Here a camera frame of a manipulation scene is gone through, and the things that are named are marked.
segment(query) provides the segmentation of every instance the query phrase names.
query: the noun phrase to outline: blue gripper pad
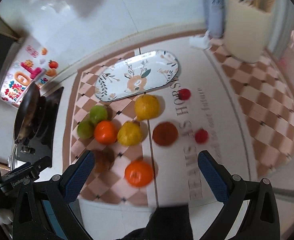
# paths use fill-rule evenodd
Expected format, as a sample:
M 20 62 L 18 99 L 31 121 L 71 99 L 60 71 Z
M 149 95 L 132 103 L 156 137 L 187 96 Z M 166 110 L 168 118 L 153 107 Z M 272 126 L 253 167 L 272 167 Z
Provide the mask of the blue gripper pad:
M 212 165 L 212 162 L 202 152 L 198 155 L 198 167 L 204 175 L 217 201 L 225 204 L 229 198 L 228 187 Z
M 76 201 L 89 174 L 93 170 L 94 165 L 94 154 L 93 152 L 90 152 L 79 165 L 78 169 L 75 170 L 70 180 L 66 183 L 66 186 L 63 190 L 63 197 L 67 204 Z

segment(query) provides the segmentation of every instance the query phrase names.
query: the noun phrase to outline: oval plate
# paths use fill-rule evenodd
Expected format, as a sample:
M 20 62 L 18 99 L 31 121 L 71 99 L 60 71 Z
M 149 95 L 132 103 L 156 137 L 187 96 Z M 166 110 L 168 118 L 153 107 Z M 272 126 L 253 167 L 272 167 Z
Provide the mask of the oval plate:
M 149 51 L 106 68 L 95 83 L 95 96 L 111 102 L 160 88 L 175 77 L 179 68 L 172 53 Z

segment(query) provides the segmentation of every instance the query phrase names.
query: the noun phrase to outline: black cooktop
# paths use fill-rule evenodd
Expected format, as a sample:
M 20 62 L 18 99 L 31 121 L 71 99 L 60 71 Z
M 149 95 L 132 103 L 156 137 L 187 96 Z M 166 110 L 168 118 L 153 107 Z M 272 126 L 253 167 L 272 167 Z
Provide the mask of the black cooktop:
M 42 132 L 37 132 L 33 138 L 18 145 L 17 160 L 34 163 L 45 156 L 52 160 L 53 136 L 63 89 L 61 87 L 45 98 L 44 118 L 39 129 Z

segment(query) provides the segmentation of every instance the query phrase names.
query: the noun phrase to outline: beige knife block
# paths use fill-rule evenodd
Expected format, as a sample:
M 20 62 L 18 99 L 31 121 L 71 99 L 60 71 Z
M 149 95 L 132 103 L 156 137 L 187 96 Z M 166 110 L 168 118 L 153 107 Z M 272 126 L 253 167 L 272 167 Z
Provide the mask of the beige knife block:
M 246 1 L 228 0 L 226 49 L 244 62 L 257 62 L 269 40 L 271 20 L 271 13 L 254 8 Z

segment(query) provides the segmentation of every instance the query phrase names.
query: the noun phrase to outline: brown checkered pattern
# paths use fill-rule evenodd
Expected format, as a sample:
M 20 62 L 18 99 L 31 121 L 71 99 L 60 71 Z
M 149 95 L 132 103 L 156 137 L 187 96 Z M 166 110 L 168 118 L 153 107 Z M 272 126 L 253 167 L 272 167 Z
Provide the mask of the brown checkered pattern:
M 143 157 L 141 144 L 124 147 L 116 142 L 105 146 L 93 138 L 82 140 L 77 135 L 77 125 L 83 119 L 89 118 L 89 111 L 94 105 L 107 106 L 108 118 L 114 122 L 117 128 L 120 128 L 126 121 L 131 121 L 136 117 L 134 109 L 136 96 L 106 103 L 100 101 L 95 96 L 94 87 L 99 74 L 108 66 L 133 56 L 135 56 L 135 53 L 130 51 L 93 66 L 82 73 L 72 120 L 69 162 L 70 164 L 73 163 L 86 149 L 100 150 L 107 154 L 112 152 L 115 157 L 114 165 L 109 171 L 100 174 L 92 172 L 90 174 L 80 192 L 80 195 L 87 200 L 110 204 L 130 203 L 140 206 L 148 205 L 146 188 L 134 188 L 124 179 L 127 165 L 131 161 Z
M 294 103 L 276 64 L 263 53 L 255 64 L 233 58 L 222 40 L 211 51 L 229 78 L 252 137 L 259 178 L 294 155 Z

